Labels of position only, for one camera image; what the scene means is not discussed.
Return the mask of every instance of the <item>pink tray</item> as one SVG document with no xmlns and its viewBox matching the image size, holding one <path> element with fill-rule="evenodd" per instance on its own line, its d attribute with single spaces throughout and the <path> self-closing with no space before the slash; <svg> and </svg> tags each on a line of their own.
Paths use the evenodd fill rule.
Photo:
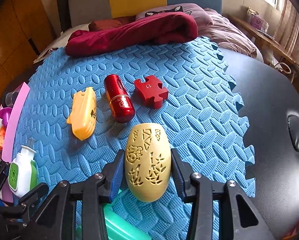
<svg viewBox="0 0 299 240">
<path fill-rule="evenodd" d="M 19 121 L 20 113 L 22 112 L 26 97 L 29 92 L 29 86 L 26 83 L 21 84 L 15 91 L 19 91 L 16 102 L 14 104 L 13 110 L 11 111 L 11 116 L 6 128 L 3 151 L 2 151 L 2 160 L 5 162 L 11 163 L 14 139 L 16 134 L 16 128 Z M 13 203 L 13 193 L 11 192 L 8 181 L 5 182 L 2 188 L 2 200 L 5 202 Z"/>
</svg>

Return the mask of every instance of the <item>red cylindrical bottle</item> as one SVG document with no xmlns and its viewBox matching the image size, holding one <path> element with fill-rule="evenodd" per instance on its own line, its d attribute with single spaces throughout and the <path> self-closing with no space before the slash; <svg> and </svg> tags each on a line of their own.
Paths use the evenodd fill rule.
<svg viewBox="0 0 299 240">
<path fill-rule="evenodd" d="M 114 120 L 119 123 L 131 121 L 135 109 L 119 76 L 108 75 L 104 79 L 104 87 Z"/>
</svg>

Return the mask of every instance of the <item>wooden table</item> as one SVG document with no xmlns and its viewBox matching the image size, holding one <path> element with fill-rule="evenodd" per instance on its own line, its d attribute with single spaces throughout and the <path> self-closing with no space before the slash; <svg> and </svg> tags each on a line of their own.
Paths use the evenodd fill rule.
<svg viewBox="0 0 299 240">
<path fill-rule="evenodd" d="M 251 26 L 249 23 L 245 22 L 244 20 L 241 20 L 235 16 L 228 15 L 228 19 L 230 22 L 232 22 L 237 27 L 242 27 L 244 30 L 246 30 L 249 34 L 251 34 L 253 37 L 255 37 L 255 46 L 261 50 L 264 45 L 272 49 L 276 54 L 283 57 L 288 65 L 292 66 L 292 74 L 291 77 L 289 77 L 290 81 L 293 83 L 295 73 L 299 76 L 299 65 L 296 63 L 296 61 L 291 58 L 280 46 L 280 44 L 270 40 L 266 36 L 264 36 L 261 32 L 257 31 L 256 28 Z"/>
</svg>

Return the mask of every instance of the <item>red puzzle piece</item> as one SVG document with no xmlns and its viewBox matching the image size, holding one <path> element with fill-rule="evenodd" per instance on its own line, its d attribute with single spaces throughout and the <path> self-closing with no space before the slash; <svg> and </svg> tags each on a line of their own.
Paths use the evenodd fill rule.
<svg viewBox="0 0 299 240">
<path fill-rule="evenodd" d="M 144 83 L 141 83 L 140 79 L 135 80 L 134 85 L 135 91 L 148 107 L 161 108 L 163 100 L 168 98 L 168 89 L 163 87 L 162 81 L 153 75 L 145 77 Z"/>
</svg>

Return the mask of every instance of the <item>teal plastic object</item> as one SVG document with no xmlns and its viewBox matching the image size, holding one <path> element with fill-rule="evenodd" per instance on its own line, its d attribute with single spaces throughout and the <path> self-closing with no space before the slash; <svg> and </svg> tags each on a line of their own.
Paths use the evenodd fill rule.
<svg viewBox="0 0 299 240">
<path fill-rule="evenodd" d="M 109 240 L 152 240 L 152 238 L 135 226 L 126 222 L 112 211 L 112 204 L 105 204 L 104 216 Z M 76 229 L 76 240 L 82 239 L 82 227 Z"/>
</svg>

